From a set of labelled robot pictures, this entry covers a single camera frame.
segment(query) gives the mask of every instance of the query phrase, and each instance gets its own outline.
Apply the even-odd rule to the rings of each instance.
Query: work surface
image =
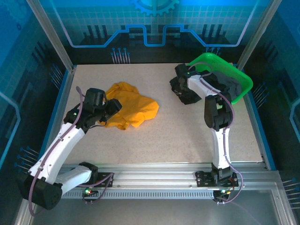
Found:
[[[127,130],[116,127],[90,129],[74,147],[66,164],[212,162],[213,139],[204,122],[204,101],[184,105],[171,91],[169,81],[177,64],[116,64],[77,66],[66,111],[79,103],[79,86],[108,90],[121,81],[136,86],[140,94],[160,106],[153,120]],[[235,124],[229,133],[232,161],[261,161],[245,103],[234,105]]]

